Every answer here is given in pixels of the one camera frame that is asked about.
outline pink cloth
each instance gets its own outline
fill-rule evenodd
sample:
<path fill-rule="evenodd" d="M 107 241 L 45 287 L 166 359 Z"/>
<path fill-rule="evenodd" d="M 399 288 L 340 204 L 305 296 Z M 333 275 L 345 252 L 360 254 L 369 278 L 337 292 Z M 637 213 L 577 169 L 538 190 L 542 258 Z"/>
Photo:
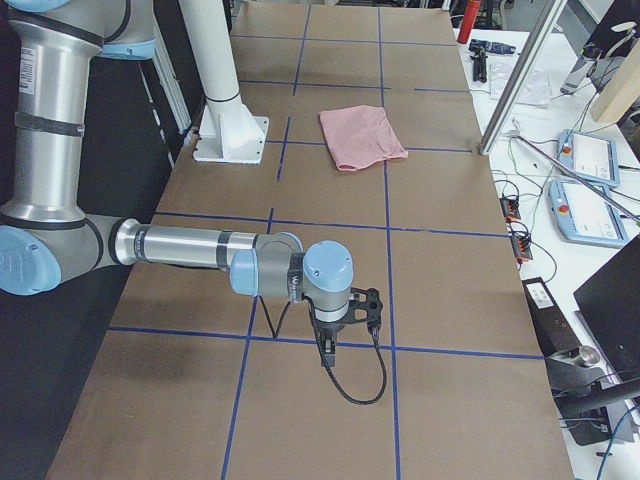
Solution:
<path fill-rule="evenodd" d="M 320 123 L 338 170 L 355 172 L 382 160 L 409 156 L 382 107 L 327 110 L 320 112 Z"/>

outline wooden block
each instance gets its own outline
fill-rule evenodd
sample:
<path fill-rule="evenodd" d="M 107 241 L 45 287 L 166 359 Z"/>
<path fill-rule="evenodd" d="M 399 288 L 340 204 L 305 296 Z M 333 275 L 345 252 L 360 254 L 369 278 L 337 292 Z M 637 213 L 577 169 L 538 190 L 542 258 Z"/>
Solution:
<path fill-rule="evenodd" d="M 637 44 L 624 61 L 600 97 L 591 107 L 596 122 L 615 123 L 640 96 L 640 44 Z"/>

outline black band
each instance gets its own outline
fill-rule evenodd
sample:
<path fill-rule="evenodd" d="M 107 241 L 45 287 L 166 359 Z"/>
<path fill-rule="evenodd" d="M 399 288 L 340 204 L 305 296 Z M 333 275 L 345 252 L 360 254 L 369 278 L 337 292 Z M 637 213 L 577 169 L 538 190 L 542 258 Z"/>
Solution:
<path fill-rule="evenodd" d="M 49 120 L 44 117 L 36 117 L 29 113 L 16 112 L 14 117 L 16 127 L 33 132 L 53 133 L 54 135 L 66 135 L 67 137 L 83 137 L 84 125 L 80 123 L 67 123 L 58 120 Z"/>
<path fill-rule="evenodd" d="M 122 262 L 118 260 L 118 254 L 116 253 L 116 236 L 122 224 L 126 221 L 125 218 L 121 218 L 111 227 L 111 233 L 109 234 L 109 255 L 116 265 L 122 265 Z"/>
<path fill-rule="evenodd" d="M 232 230 L 223 230 L 218 236 L 218 248 L 216 248 L 216 263 L 220 270 L 227 270 L 229 264 L 227 263 L 227 245 L 229 245 L 229 239 L 233 235 Z"/>
<path fill-rule="evenodd" d="M 77 220 L 75 222 L 34 222 L 32 220 L 22 220 L 20 218 L 10 217 L 0 213 L 0 221 L 10 227 L 22 228 L 24 230 L 75 230 L 85 226 L 86 219 Z"/>
<path fill-rule="evenodd" d="M 207 97 L 206 95 L 204 96 L 204 98 L 206 98 L 210 102 L 224 103 L 224 102 L 230 102 L 231 100 L 233 100 L 234 98 L 238 97 L 239 95 L 240 95 L 240 90 L 238 90 L 238 93 L 236 93 L 233 97 L 227 98 L 226 100 L 216 100 L 214 98 Z"/>
<path fill-rule="evenodd" d="M 56 32 L 64 33 L 72 37 L 84 40 L 85 42 L 92 43 L 93 45 L 102 48 L 104 45 L 104 39 L 93 32 L 83 30 L 66 23 L 59 22 L 52 18 L 42 17 L 33 13 L 22 12 L 20 10 L 9 10 L 9 21 L 30 23 L 32 25 L 38 25 L 39 27 L 54 30 Z"/>
<path fill-rule="evenodd" d="M 287 291 L 289 300 L 292 302 L 302 301 L 302 260 L 304 252 L 294 252 L 289 260 L 289 270 L 287 270 Z"/>
<path fill-rule="evenodd" d="M 147 236 L 150 228 L 151 225 L 141 225 L 133 238 L 133 253 L 136 256 L 136 260 L 141 263 L 151 263 L 144 253 L 144 237 Z"/>
<path fill-rule="evenodd" d="M 124 16 L 122 17 L 122 22 L 120 22 L 120 26 L 116 29 L 115 32 L 113 32 L 111 35 L 109 35 L 107 38 L 104 39 L 104 43 L 113 42 L 116 38 L 122 35 L 125 29 L 129 26 L 130 19 L 131 19 L 131 0 L 126 0 L 125 6 L 124 6 Z"/>
<path fill-rule="evenodd" d="M 93 270 L 98 266 L 98 264 L 102 260 L 102 256 L 104 255 L 104 240 L 102 240 L 102 235 L 100 234 L 100 230 L 98 230 L 98 227 L 96 227 L 96 224 L 88 218 L 86 219 L 86 221 L 87 227 L 89 227 L 93 231 L 96 239 L 98 240 L 98 258 L 96 259 L 96 263 L 93 264 L 93 267 L 91 267 L 91 270 Z"/>

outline blue joint cap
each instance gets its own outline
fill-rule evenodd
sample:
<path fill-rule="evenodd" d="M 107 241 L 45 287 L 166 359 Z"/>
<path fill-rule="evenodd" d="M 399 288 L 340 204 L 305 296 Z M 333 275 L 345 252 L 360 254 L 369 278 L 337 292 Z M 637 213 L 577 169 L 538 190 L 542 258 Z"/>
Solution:
<path fill-rule="evenodd" d="M 258 295 L 258 256 L 256 251 L 240 250 L 231 260 L 231 288 L 240 295 Z"/>
<path fill-rule="evenodd" d="M 137 43 L 112 43 L 102 48 L 98 55 L 113 60 L 149 60 L 156 52 L 156 39 Z"/>
<path fill-rule="evenodd" d="M 35 295 L 60 284 L 56 257 L 36 237 L 0 225 L 0 289 L 14 295 Z"/>
<path fill-rule="evenodd" d="M 333 240 L 316 243 L 302 261 L 305 277 L 325 292 L 342 292 L 353 282 L 353 260 L 347 248 Z"/>
<path fill-rule="evenodd" d="M 70 0 L 5 0 L 7 5 L 24 12 L 42 13 L 61 7 Z"/>

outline metal rod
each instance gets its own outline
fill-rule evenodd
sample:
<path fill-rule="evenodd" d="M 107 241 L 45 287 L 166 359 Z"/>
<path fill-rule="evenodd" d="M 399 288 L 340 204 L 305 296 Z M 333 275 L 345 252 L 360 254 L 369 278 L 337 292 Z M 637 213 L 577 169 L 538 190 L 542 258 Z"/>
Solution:
<path fill-rule="evenodd" d="M 605 407 L 615 402 L 627 400 L 640 395 L 640 378 L 630 380 L 619 385 L 590 393 L 578 399 L 570 399 L 558 402 L 558 409 L 562 416 L 573 418 L 583 412 Z"/>
<path fill-rule="evenodd" d="M 478 146 L 478 151 L 481 155 L 487 155 L 498 139 L 498 135 L 500 135 L 507 117 L 511 114 L 511 109 L 520 94 L 520 90 L 525 84 L 529 72 L 533 69 L 544 42 L 553 30 L 553 26 L 566 3 L 567 0 L 547 0 L 547 3 L 545 3 L 540 18 L 522 49 L 520 58 L 513 68 L 504 92 L 482 136 Z"/>
<path fill-rule="evenodd" d="M 529 140 L 527 140 L 526 138 L 522 137 L 521 135 L 514 136 L 513 138 L 515 138 L 516 140 L 520 140 L 522 143 L 527 145 L 529 148 L 531 148 L 532 150 L 535 150 L 540 155 L 544 156 L 544 158 L 549 160 L 555 167 L 557 167 L 559 170 L 561 170 L 562 173 L 564 173 L 566 176 L 571 177 L 573 180 L 581 183 L 582 185 L 587 187 L 589 190 L 591 190 L 593 193 L 595 193 L 600 198 L 602 198 L 609 205 L 611 205 L 614 208 L 617 208 L 622 213 L 624 213 L 627 217 L 629 217 L 633 221 L 635 221 L 636 224 L 640 225 L 640 217 L 638 217 L 637 215 L 631 213 L 629 210 L 627 210 L 625 207 L 620 205 L 618 202 L 616 202 L 612 198 L 607 197 L 603 192 L 601 192 L 598 188 L 594 187 L 591 183 L 587 182 L 585 179 L 580 178 L 574 172 L 569 170 L 565 165 L 563 165 L 562 162 L 560 162 L 559 160 L 553 158 L 547 152 L 541 150 L 540 148 L 538 148 L 538 146 L 536 146 L 535 144 L 531 143 Z"/>

